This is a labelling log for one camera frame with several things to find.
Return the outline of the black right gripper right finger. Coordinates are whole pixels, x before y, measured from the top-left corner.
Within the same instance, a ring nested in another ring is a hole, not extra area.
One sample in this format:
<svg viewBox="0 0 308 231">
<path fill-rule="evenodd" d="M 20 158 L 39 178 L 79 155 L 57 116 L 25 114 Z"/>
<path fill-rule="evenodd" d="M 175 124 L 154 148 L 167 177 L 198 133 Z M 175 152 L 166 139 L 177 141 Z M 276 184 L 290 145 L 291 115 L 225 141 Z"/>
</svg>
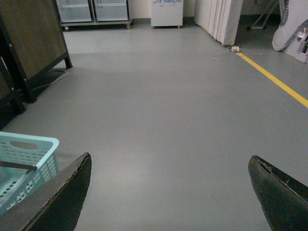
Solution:
<svg viewBox="0 0 308 231">
<path fill-rule="evenodd" d="M 254 155 L 248 163 L 253 190 L 272 231 L 308 229 L 308 187 Z"/>
</svg>

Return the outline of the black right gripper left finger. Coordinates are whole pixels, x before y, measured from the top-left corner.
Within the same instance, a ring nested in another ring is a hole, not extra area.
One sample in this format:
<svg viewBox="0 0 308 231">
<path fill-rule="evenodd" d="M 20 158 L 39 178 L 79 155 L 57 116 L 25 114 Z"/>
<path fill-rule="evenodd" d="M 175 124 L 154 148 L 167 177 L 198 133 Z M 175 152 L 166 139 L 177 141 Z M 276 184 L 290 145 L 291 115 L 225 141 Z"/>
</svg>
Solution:
<svg viewBox="0 0 308 231">
<path fill-rule="evenodd" d="M 91 155 L 84 153 L 0 216 L 2 231 L 73 231 L 87 196 Z"/>
</svg>

